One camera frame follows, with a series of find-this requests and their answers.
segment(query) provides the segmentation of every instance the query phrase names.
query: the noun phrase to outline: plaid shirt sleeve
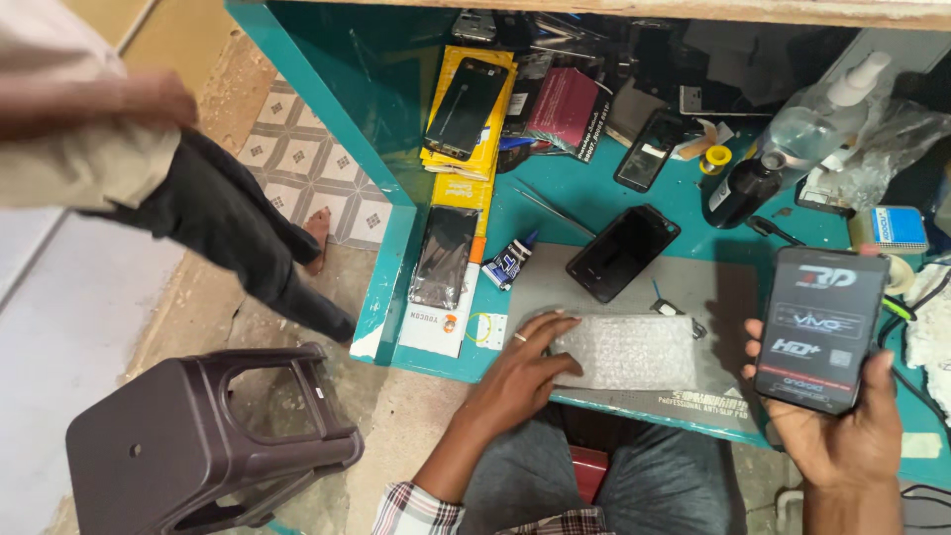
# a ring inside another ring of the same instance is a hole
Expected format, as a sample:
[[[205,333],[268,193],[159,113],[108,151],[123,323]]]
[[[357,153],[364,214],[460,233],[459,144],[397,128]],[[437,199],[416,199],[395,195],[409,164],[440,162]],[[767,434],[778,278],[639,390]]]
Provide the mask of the plaid shirt sleeve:
[[[379,502],[373,535],[452,535],[464,512],[410,482],[391,483]]]

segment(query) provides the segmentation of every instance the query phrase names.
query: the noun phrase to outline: gray mat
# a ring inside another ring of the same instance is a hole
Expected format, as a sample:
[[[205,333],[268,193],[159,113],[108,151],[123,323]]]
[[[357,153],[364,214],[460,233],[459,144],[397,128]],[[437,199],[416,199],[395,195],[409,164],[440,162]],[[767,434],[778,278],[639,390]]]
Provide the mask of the gray mat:
[[[588,390],[560,387],[555,393],[583,404],[647,413],[714,429],[757,433],[759,402],[739,371],[749,363],[744,353],[743,320],[756,314],[753,266],[661,256],[610,303],[602,305],[575,282],[565,266],[578,247],[537,244],[532,259],[512,286],[506,339],[539,310],[565,308],[579,314],[644,314],[661,297],[696,318],[709,334],[695,344],[698,389],[692,392]]]

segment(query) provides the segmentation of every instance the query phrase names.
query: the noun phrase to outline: glue tube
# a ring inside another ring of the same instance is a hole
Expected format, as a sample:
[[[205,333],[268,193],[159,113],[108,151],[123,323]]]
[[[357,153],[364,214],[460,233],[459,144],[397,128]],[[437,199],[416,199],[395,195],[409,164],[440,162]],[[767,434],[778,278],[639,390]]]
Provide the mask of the glue tube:
[[[732,158],[733,153],[729,149],[722,145],[714,145],[700,157],[700,170],[704,174],[720,174]]]
[[[532,243],[536,236],[538,231],[533,230],[524,241],[512,240],[495,258],[482,264],[482,272],[489,277],[495,287],[502,291],[508,291],[512,287],[512,281],[532,256]]]

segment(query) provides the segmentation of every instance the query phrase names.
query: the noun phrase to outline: shirt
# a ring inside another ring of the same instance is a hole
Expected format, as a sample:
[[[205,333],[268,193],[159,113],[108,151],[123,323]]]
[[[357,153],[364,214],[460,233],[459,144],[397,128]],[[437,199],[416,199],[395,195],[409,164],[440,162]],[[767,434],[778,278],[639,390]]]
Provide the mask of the shirt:
[[[447,504],[410,482],[386,486],[373,524],[373,535],[451,535],[458,532],[465,508]],[[574,509],[558,516],[499,531],[495,535],[614,535],[600,507]]]
[[[0,0],[0,84],[125,77],[115,50],[56,0]],[[179,130],[106,121],[0,143],[0,206],[136,208],[168,174]]]

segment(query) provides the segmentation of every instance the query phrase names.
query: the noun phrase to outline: hand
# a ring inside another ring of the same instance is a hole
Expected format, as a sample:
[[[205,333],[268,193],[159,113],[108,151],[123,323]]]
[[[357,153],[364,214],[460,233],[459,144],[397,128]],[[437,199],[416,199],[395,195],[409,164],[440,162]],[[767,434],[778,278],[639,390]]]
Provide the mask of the hand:
[[[753,338],[747,355],[760,353],[763,322],[747,320]],[[811,484],[820,490],[861,492],[896,481],[902,457],[902,420],[895,404],[890,371],[894,353],[881,350],[865,363],[856,409],[843,417],[830,416],[773,399],[764,399],[786,452]],[[752,379],[756,367],[743,367]]]
[[[144,127],[173,129],[198,121],[198,104],[173,70],[136,74],[121,82],[120,114]]]
[[[466,422],[486,440],[532,418],[548,403],[559,373],[582,375],[581,365],[568,353],[541,355],[552,342],[580,318],[565,318],[564,310],[535,316],[520,330],[527,340],[513,338],[495,359],[454,420]]]

